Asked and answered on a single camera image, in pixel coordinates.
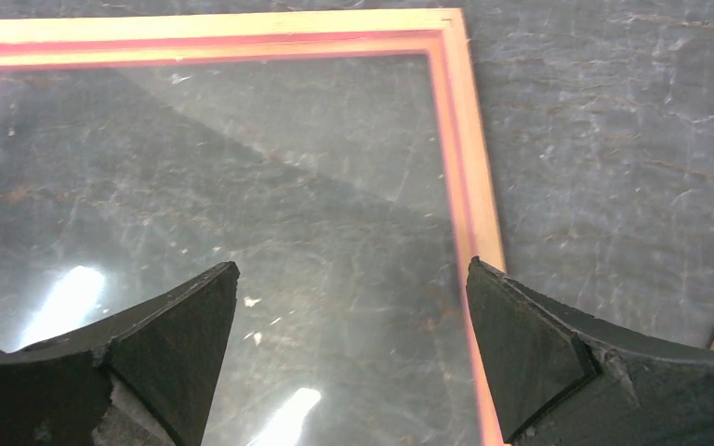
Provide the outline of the pink wooden picture frame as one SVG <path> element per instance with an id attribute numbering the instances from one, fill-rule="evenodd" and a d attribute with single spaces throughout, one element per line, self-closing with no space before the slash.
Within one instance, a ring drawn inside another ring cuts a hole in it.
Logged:
<path id="1" fill-rule="evenodd" d="M 0 20 L 0 350 L 236 263 L 206 445 L 498 445 L 462 11 Z"/>

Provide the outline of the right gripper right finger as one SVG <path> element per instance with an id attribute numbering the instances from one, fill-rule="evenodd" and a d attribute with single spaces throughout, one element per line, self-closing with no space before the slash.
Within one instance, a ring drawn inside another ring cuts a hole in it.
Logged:
<path id="1" fill-rule="evenodd" d="M 631 331 L 479 258 L 469 313 L 512 445 L 714 445 L 714 351 Z"/>

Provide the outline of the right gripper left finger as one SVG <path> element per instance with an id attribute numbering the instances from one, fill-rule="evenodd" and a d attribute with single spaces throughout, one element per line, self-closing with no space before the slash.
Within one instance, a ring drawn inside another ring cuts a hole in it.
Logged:
<path id="1" fill-rule="evenodd" d="M 222 262 L 82 328 L 0 350 L 0 445 L 198 445 L 237 307 Z"/>

